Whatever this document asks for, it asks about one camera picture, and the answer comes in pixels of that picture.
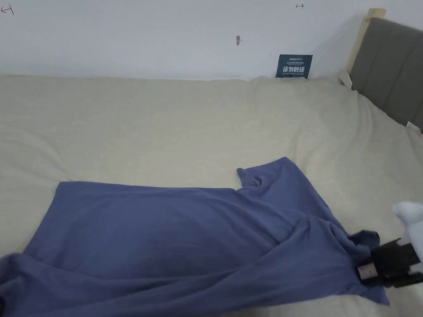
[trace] blue cloth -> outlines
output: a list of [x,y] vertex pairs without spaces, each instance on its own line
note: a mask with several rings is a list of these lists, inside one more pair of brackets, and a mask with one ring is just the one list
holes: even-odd
[[287,158],[238,175],[238,190],[60,183],[25,251],[0,261],[5,316],[188,317],[340,294],[388,304],[354,270],[376,233],[348,236]]

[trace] sign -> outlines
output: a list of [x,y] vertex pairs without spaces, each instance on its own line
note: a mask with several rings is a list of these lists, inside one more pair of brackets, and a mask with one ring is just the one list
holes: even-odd
[[313,55],[279,55],[276,77],[308,78]]

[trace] gray headboard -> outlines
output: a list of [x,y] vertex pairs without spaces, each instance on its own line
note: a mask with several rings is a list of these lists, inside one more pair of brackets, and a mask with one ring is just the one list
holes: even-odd
[[423,31],[371,19],[350,77],[353,90],[395,121],[423,128]]

